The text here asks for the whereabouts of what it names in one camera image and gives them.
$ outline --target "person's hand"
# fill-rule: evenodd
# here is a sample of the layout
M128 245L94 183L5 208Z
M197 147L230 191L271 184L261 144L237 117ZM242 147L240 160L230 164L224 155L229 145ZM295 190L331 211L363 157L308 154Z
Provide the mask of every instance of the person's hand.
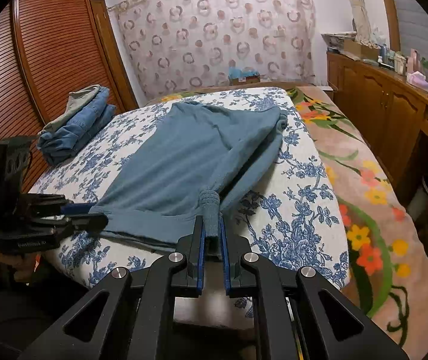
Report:
M28 283L34 272L36 256L36 253L29 253L23 257L0 253L0 264L6 264L16 270L14 273L14 280L16 282Z

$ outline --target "orange flower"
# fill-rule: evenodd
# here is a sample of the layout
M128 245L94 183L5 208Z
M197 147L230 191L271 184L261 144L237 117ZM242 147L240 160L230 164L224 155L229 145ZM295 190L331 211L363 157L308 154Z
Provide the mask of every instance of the orange flower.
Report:
M361 183L369 186L369 187L375 187L378 183L378 181L375 179L376 174L371 169L362 169L361 170Z
M306 120L306 119L311 119L311 118L313 118L313 117L315 117L315 116L317 116L317 115L319 115L319 112L318 112L318 111L316 111L316 110L314 110L314 111L309 111L309 112L306 112L306 113L304 113L304 114L301 114L301 117L302 117L304 120Z
M396 221L402 222L405 219L405 211L397 207L392 207L392 209Z
M344 226L350 227L351 226L351 218L348 216L348 207L345 204L339 205L339 211L341 212L342 216L342 223L344 223Z
M303 101L299 104L296 104L296 110L301 111L303 107L309 107L311 104Z
M182 99L182 95L180 93L173 93L160 98L160 101L166 102L166 101L178 100L178 99Z
M370 244L364 244L361 246L359 252L360 256L356 260L356 263L359 266L363 266L369 276L374 272L383 269L381 250L378 247L372 247Z

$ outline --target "metal screw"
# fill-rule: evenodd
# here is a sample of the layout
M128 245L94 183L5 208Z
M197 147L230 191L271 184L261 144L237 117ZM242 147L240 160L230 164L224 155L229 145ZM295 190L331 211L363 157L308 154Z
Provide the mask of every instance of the metal screw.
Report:
M111 273L114 278L122 279L127 274L127 270L122 267L114 268L114 270Z
M259 256L256 253L250 251L244 255L244 259L250 263L255 263L259 259Z
M179 253L177 251L169 254L169 260L171 260L173 263L178 263L179 261L182 261L183 258L184 258L184 255L182 255L182 253Z
M301 269L301 273L303 276L306 276L307 278L311 278L316 274L316 270L311 266L304 266Z

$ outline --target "pink floral blanket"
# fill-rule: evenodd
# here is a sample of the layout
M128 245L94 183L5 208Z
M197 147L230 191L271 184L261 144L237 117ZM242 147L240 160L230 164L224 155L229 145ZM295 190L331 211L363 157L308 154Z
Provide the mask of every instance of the pink floral blanket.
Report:
M349 244L342 292L411 359L428 351L428 258L360 133L316 87L288 91L339 202Z

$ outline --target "patterned curtain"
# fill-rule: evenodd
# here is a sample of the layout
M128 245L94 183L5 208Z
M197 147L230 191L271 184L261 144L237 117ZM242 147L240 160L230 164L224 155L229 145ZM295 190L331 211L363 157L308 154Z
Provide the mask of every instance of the patterned curtain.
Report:
M229 67L314 80L312 0L126 0L111 9L147 99L228 85Z
M366 3L364 0L349 0L352 7L352 16L356 24L358 42L368 42L371 38L371 25L367 15Z

